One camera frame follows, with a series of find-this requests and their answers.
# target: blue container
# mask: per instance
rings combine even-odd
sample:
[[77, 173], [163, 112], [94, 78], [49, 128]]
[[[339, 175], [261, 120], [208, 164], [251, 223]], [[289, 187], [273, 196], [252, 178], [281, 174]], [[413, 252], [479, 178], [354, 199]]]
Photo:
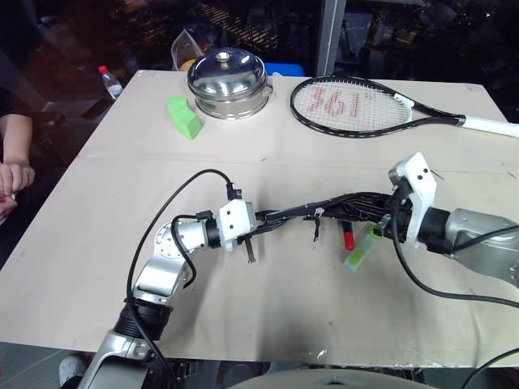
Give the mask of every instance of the blue container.
[[274, 72], [280, 75], [292, 75], [298, 77], [304, 77], [305, 70], [301, 65], [297, 63], [277, 63], [277, 62], [266, 62], [265, 70], [267, 75], [272, 75]]

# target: tennis racket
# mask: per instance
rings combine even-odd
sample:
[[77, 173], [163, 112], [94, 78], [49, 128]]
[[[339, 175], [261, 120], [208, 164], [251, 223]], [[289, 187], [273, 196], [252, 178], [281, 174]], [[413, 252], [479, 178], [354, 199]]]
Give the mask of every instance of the tennis racket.
[[[519, 138], [519, 125], [447, 113], [391, 88], [355, 77], [316, 77], [300, 83], [290, 109], [305, 126], [346, 138], [370, 138], [424, 124], [450, 124]], [[413, 111], [428, 115], [413, 120]]]

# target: pot lid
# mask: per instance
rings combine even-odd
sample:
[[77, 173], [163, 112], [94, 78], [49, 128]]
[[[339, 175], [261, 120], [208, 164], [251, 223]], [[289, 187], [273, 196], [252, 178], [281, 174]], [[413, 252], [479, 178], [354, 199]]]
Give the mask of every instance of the pot lid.
[[232, 47], [205, 54], [187, 72], [191, 91], [214, 101], [232, 101], [253, 95], [266, 82], [267, 74], [261, 59]]

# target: lid knob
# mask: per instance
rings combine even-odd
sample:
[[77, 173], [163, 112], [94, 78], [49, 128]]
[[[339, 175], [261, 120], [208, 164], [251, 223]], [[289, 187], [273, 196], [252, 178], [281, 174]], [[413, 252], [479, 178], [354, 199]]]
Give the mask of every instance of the lid knob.
[[230, 60], [230, 54], [226, 51], [221, 51], [220, 53], [217, 53], [216, 59], [219, 62], [227, 62]]

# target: green block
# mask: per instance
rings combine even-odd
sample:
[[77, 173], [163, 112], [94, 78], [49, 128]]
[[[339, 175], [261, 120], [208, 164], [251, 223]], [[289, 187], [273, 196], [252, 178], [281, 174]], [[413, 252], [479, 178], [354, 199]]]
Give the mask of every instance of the green block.
[[194, 139], [202, 130], [202, 124], [196, 114], [189, 109], [187, 98], [171, 96], [168, 99], [167, 106], [169, 115], [173, 119], [178, 132], [188, 139]]
[[378, 235], [373, 232], [375, 224], [369, 224], [367, 230], [364, 230], [361, 234], [360, 242], [355, 245], [354, 250], [345, 258], [344, 264], [351, 271], [355, 271], [361, 265], [362, 261], [366, 258], [370, 248], [381, 239]]

